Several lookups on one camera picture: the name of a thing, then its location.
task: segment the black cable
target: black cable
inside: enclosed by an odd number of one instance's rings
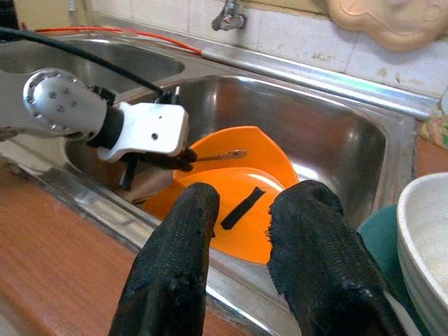
[[[146,79],[144,79],[140,76],[137,76],[122,67],[116,66],[116,65],[110,63],[109,61],[106,61],[105,59],[102,59],[96,55],[93,55],[92,53],[90,53],[88,51],[85,51],[78,47],[75,47],[74,45],[69,45],[67,43],[60,42],[53,38],[48,38],[48,37],[45,37],[42,35],[31,33],[30,31],[22,31],[22,30],[16,30],[16,29],[11,29],[11,28],[0,27],[0,33],[12,35],[12,36],[16,36],[16,37],[21,37],[25,40],[32,41],[32,42],[42,43],[47,46],[54,47],[54,48],[66,51],[68,53],[74,54],[76,56],[85,58],[86,60],[89,60],[91,62],[99,64],[111,71],[116,72],[117,74],[120,74],[121,76],[124,76],[124,77],[130,79],[131,81],[134,81],[134,82],[144,86],[145,88],[148,88],[148,89],[156,92],[158,97],[165,96],[164,90],[162,90],[160,87],[152,84],[151,82],[147,81]]]

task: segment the faucet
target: faucet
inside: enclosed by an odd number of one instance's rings
[[[227,31],[234,28],[243,28],[246,24],[246,17],[238,13],[238,7],[237,0],[226,0],[221,13],[211,23],[213,30]]]

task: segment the double sink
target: double sink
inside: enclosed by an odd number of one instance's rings
[[[117,36],[59,37],[177,91],[190,115],[188,143],[226,127],[255,125],[287,154],[299,179],[324,182],[341,199],[357,228],[371,213],[397,201],[412,179],[414,120],[386,108],[262,76],[163,45]],[[79,57],[25,41],[0,45],[0,69],[27,73],[66,69],[116,101],[151,102],[151,92]],[[160,223],[128,200],[145,196],[145,178],[134,191],[118,188],[124,165],[100,161],[81,141],[20,135],[0,143],[0,155],[42,181],[110,234],[138,250]],[[139,168],[163,188],[170,173]],[[297,335],[298,326],[276,294],[267,269],[211,250],[207,293],[267,335]]]

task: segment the black tape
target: black tape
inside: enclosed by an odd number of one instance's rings
[[[253,192],[243,202],[238,204],[235,209],[231,210],[231,212],[223,219],[221,222],[223,229],[232,229],[241,217],[255,205],[264,193],[265,192],[259,189],[259,187],[255,187]]]

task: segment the red wire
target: red wire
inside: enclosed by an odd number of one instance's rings
[[[42,28],[42,29],[36,29],[37,33],[48,33],[48,32],[79,32],[79,31],[91,31],[91,32],[118,32],[123,33],[126,31],[126,29],[121,28],[113,28],[113,27],[58,27],[58,28]],[[154,39],[160,39],[163,41],[168,41],[170,43],[173,43],[176,46],[179,46],[181,48],[187,49],[189,51],[194,52],[197,55],[202,55],[202,51],[200,49],[194,48],[191,45],[182,43],[180,41],[177,41],[173,38],[169,38],[163,35],[159,34],[152,34],[152,33],[146,33],[144,31],[139,30],[133,30],[138,35],[146,36],[146,37],[152,37]]]

